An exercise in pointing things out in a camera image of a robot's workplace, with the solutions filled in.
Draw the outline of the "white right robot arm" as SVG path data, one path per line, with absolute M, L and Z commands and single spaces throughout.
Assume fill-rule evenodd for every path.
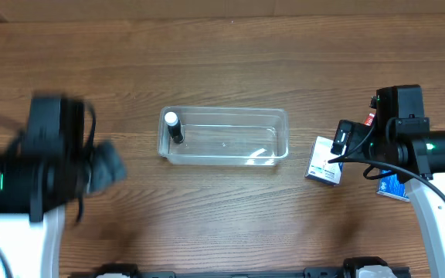
M 445 277 L 445 130 L 433 131 L 419 85 L 378 89 L 371 125 L 340 120 L 331 163 L 366 164 L 364 177 L 395 175 L 414 208 L 433 277 Z

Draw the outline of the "small red and white item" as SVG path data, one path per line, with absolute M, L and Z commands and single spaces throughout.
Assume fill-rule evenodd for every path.
M 375 119 L 375 114 L 370 113 L 365 119 L 364 125 L 371 126 Z

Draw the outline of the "clear plastic container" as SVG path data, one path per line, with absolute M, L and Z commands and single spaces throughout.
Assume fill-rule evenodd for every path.
M 181 121 L 181 144 L 170 137 L 167 112 Z M 172 164 L 274 166 L 289 154 L 288 114 L 277 108 L 167 106 L 159 117 L 158 153 Z

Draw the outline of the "white and blue box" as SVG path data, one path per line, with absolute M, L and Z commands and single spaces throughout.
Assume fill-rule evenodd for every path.
M 326 137 L 317 137 L 312 145 L 311 156 L 305 171 L 305 178 L 322 182 L 326 185 L 336 186 L 341 182 L 343 164 L 341 162 L 329 164 L 337 158 L 331 153 L 333 140 Z

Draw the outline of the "dark bottle with white cap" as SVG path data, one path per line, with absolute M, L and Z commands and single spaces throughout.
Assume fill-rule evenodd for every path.
M 182 124 L 175 112 L 167 112 L 164 116 L 165 123 L 167 124 L 168 132 L 171 139 L 176 144 L 181 144 L 184 141 L 184 135 L 182 131 Z

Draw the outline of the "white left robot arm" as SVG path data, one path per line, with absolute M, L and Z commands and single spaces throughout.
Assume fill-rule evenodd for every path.
M 111 142 L 85 136 L 83 100 L 34 96 L 27 128 L 0 154 L 0 277 L 58 277 L 66 204 L 126 178 Z

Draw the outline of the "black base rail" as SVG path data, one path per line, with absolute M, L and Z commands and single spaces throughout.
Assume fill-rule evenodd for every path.
M 125 276 L 141 278 L 313 278 L 345 277 L 342 267 L 306 267 L 303 270 L 268 270 L 249 272 L 211 272 L 211 273 L 175 273 L 172 271 L 141 272 L 132 264 L 120 264 L 127 269 Z

